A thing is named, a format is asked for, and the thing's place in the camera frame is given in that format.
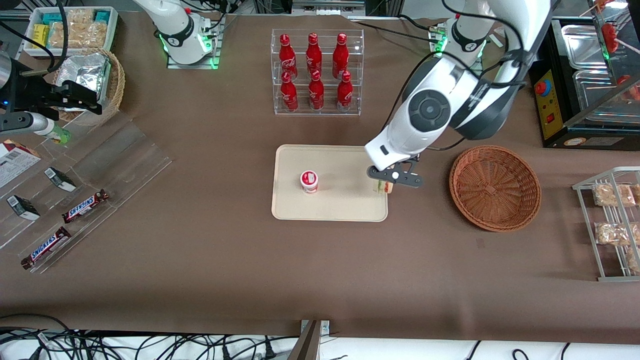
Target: coca-cola bottle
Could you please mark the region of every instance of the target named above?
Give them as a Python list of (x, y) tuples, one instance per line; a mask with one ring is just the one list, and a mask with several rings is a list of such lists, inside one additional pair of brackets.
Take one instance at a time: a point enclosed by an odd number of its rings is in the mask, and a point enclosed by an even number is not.
[(282, 73), (280, 92), (282, 93), (285, 110), (290, 113), (296, 111), (298, 109), (298, 93), (296, 92), (296, 85), (291, 82), (291, 75), (288, 72)]
[(347, 49), (347, 35), (338, 34), (338, 44), (333, 50), (333, 77), (340, 79), (342, 72), (347, 69), (349, 64), (349, 49)]
[(309, 34), (309, 47), (307, 48), (307, 70), (313, 74), (318, 70), (322, 74), (322, 50), (318, 46), (318, 34)]
[(291, 80), (295, 80), (298, 77), (296, 52), (293, 51), (287, 34), (280, 35), (280, 63), (282, 64), (282, 71), (291, 75)]
[(336, 108), (340, 112), (347, 112), (351, 107), (351, 93), (353, 85), (351, 84), (351, 73), (346, 70), (342, 73), (342, 81), (338, 84), (338, 101)]
[(324, 84), (320, 80), (320, 72), (315, 70), (311, 73), (309, 83), (309, 106), (313, 110), (320, 110), (324, 106)]

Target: wicker basket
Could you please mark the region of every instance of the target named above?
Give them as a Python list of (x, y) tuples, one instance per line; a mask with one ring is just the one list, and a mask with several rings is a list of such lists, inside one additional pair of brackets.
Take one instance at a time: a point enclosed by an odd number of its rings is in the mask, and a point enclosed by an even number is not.
[[(124, 69), (122, 68), (122, 65), (120, 64), (120, 62), (118, 61), (118, 58), (116, 58), (116, 56), (113, 53), (100, 48), (92, 48), (92, 49), (83, 50), (82, 53), (79, 55), (91, 55), (95, 53), (99, 53), (99, 54), (103, 54), (104, 56), (107, 56), (109, 58), (109, 61), (111, 62), (111, 72), (109, 73), (109, 83), (107, 87), (107, 96), (106, 96), (109, 102), (108, 102), (108, 105), (102, 109), (102, 115), (91, 114), (90, 116), (87, 116), (85, 119), (83, 119), (83, 121), (75, 122), (75, 124), (78, 124), (78, 125), (97, 126), (109, 120), (111, 117), (113, 117), (113, 115), (116, 115), (116, 113), (118, 112), (118, 109), (120, 108), (120, 103), (122, 102), (122, 96), (124, 95), (124, 83), (125, 83)], [(60, 70), (54, 73), (54, 80), (53, 80), (54, 83), (58, 80), (59, 74), (60, 74)], [(61, 110), (58, 110), (58, 113), (60, 114), (60, 120), (64, 120), (67, 122), (74, 120), (80, 114), (84, 114), (84, 112), (80, 112), (80, 111), (69, 112), (69, 111), (61, 111)]]
[(462, 214), (490, 231), (519, 230), (540, 210), (536, 174), (517, 154), (499, 146), (477, 146), (458, 156), (449, 189)]

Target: stainless steel tray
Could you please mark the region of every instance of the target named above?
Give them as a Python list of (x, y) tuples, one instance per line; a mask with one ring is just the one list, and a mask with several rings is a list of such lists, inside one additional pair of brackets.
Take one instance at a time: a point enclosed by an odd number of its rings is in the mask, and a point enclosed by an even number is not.
[[(609, 74), (606, 71), (580, 70), (573, 74), (573, 82), (578, 95), (580, 109), (586, 109), (589, 104), (593, 104), (604, 96), (612, 88)], [(640, 124), (640, 102), (622, 101), (613, 98), (602, 105), (587, 119), (592, 121), (626, 123), (630, 125)]]
[(593, 25), (567, 25), (562, 28), (569, 63), (577, 70), (606, 69), (607, 65)]

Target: clear acrylic shelf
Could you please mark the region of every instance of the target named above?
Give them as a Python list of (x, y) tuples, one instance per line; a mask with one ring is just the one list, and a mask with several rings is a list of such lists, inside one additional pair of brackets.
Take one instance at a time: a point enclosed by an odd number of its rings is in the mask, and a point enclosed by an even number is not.
[[(324, 108), (313, 110), (309, 106), (308, 85), (310, 77), (307, 71), (308, 35), (318, 34), (318, 44), (323, 55), (322, 82), (324, 84)], [(347, 35), (349, 49), (348, 70), (351, 72), (353, 94), (351, 107), (346, 113), (336, 108), (337, 88), (339, 79), (332, 76), (333, 50), (339, 33)], [(280, 85), (282, 67), (280, 66), (280, 35), (287, 34), (291, 40), (291, 47), (296, 53), (298, 77), (293, 81), (298, 93), (298, 109), (288, 112), (282, 101)], [(314, 30), (314, 29), (274, 29), (271, 33), (271, 79), (273, 82), (273, 110), (279, 115), (330, 115), (330, 116), (358, 116), (362, 112), (362, 78), (364, 74), (364, 30)]]
[[(31, 272), (47, 270), (171, 163), (125, 113), (98, 126), (82, 125), (84, 118), (79, 119), (64, 127), (72, 134), (68, 144), (44, 141), (34, 149), (42, 159), (0, 188), (0, 251), (17, 255), (15, 266), (61, 226), (72, 235), (47, 252)], [(47, 167), (66, 173), (76, 189), (66, 192), (55, 186), (44, 174)], [(109, 195), (107, 201), (64, 224), (62, 214), (101, 189)], [(12, 195), (31, 201), (40, 218), (18, 217), (6, 202)]]

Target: acrylic display stand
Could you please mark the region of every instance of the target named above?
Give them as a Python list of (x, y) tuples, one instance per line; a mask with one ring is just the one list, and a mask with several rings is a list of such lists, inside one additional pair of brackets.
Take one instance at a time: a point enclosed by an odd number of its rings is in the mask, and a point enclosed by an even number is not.
[[(313, 110), (309, 106), (309, 82), (307, 71), (307, 47), (309, 33), (318, 34), (318, 45), (322, 50), (322, 82), (324, 83), (324, 108)], [(349, 49), (348, 70), (351, 72), (353, 93), (351, 107), (343, 113), (336, 108), (339, 79), (332, 75), (333, 50), (339, 33), (347, 35)], [(293, 81), (298, 93), (298, 109), (288, 112), (280, 85), (282, 84), (282, 67), (280, 66), (280, 35), (287, 34), (291, 47), (296, 52), (298, 77)], [(313, 30), (313, 29), (274, 29), (271, 33), (271, 78), (273, 80), (273, 110), (279, 115), (360, 115), (362, 111), (362, 76), (364, 74), (364, 30)]]
[[(119, 111), (100, 126), (83, 125), (93, 123), (93, 116), (87, 111), (64, 126), (72, 134), (67, 144), (46, 140), (35, 147), (41, 160), (0, 188), (0, 251), (15, 254), (15, 266), (63, 226), (72, 237), (29, 269), (44, 272), (171, 163), (127, 114)], [(47, 167), (66, 173), (76, 190), (53, 185), (44, 174)], [(64, 224), (61, 214), (100, 189), (109, 195), (107, 201)], [(18, 217), (6, 201), (12, 195), (30, 200), (40, 218)]]
[[(593, 252), (595, 253), (596, 262), (598, 263), (598, 270), (600, 271), (598, 281), (640, 281), (640, 274), (636, 274), (631, 270), (627, 263), (627, 254), (630, 254), (630, 256), (635, 257), (637, 263), (640, 264), (640, 254), (637, 248), (637, 246), (640, 245), (640, 239), (634, 236), (631, 229), (631, 223), (640, 220), (640, 213), (638, 213), (638, 206), (623, 206), (617, 187), (617, 184), (639, 183), (640, 167), (616, 167), (573, 186), (573, 189), (578, 193), (584, 220), (589, 231), (589, 237), (591, 238)], [(617, 206), (595, 205), (591, 189), (597, 184), (612, 184), (612, 189), (618, 202)], [(623, 224), (627, 230), (627, 234), (629, 234), (629, 240), (632, 246), (597, 244), (594, 225), (596, 222)], [(608, 271), (608, 269), (605, 269), (602, 265), (603, 258), (606, 257), (606, 252), (610, 249), (615, 251), (618, 262), (620, 263), (621, 272)]]

